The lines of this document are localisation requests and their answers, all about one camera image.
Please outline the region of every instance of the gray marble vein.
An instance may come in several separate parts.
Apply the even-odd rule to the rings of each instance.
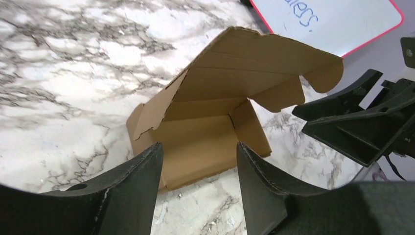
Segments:
[[[0,183],[65,189],[132,158],[128,115],[231,25],[260,29],[237,0],[0,0]],[[272,164],[323,188],[358,172],[292,108],[254,106]],[[236,169],[159,195],[152,234],[246,234]]]

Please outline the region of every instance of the red border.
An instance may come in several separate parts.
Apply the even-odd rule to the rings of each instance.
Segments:
[[[387,33],[391,32],[392,30],[394,30],[394,29],[398,28],[399,26],[401,26],[401,25],[403,24],[403,22],[405,21],[405,16],[404,16],[403,12],[401,11],[401,9],[399,9],[399,7],[396,5],[396,3],[394,2],[394,0],[389,0],[389,1],[392,3],[392,5],[395,7],[395,9],[396,9],[396,10],[399,12],[399,14],[401,15],[401,22],[399,22],[396,26],[394,26],[394,27],[390,28],[389,30],[386,30],[385,32],[381,33],[380,35],[378,35],[378,36],[376,36],[376,37],[372,38],[371,40],[369,40],[369,41],[367,41],[367,42],[363,43],[362,45],[360,45],[360,46],[356,47],[355,49],[353,49],[353,50],[349,51],[348,53],[346,53],[345,55],[343,55],[343,56],[342,56],[343,58],[345,58],[346,56],[348,56],[348,55],[350,55],[350,54],[354,53],[355,51],[357,51],[357,50],[359,50],[360,48],[362,48],[362,47],[366,46],[367,44],[372,43],[373,41],[375,41],[375,40],[379,39],[380,37],[384,36],[385,34],[387,34]],[[263,22],[265,23],[265,25],[267,26],[268,30],[269,30],[271,33],[274,33],[274,32],[272,31],[271,27],[269,26],[269,24],[265,21],[265,18],[264,18],[264,17],[262,16],[262,14],[259,12],[258,8],[255,6],[255,3],[253,2],[253,0],[250,0],[250,2],[251,2],[251,4],[252,4],[252,6],[254,7],[255,11],[258,13],[259,17],[262,19],[262,21],[263,21]]]

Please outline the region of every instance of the cardboard box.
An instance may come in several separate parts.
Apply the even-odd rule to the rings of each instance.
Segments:
[[[236,144],[271,153],[248,98],[277,113],[304,103],[299,75],[320,93],[341,79],[340,57],[278,35],[230,27],[127,120],[135,155],[164,146],[160,189],[174,190],[236,167]]]

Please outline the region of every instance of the brown box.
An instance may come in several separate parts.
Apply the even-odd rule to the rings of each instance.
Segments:
[[[247,99],[277,113],[304,103],[299,75],[325,93],[341,79],[340,57],[278,35],[230,27],[127,120],[134,154],[164,146],[159,189],[173,190],[236,166],[236,144],[271,153]]]

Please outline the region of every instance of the marble countertop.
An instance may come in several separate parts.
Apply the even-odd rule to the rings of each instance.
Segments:
[[[132,158],[128,115],[232,25],[258,30],[238,0],[0,0],[0,183],[65,189]],[[303,88],[307,101],[324,96]],[[272,164],[323,188],[359,171],[302,134],[292,108],[255,109]],[[244,224],[232,169],[159,195],[152,234],[241,235]]]

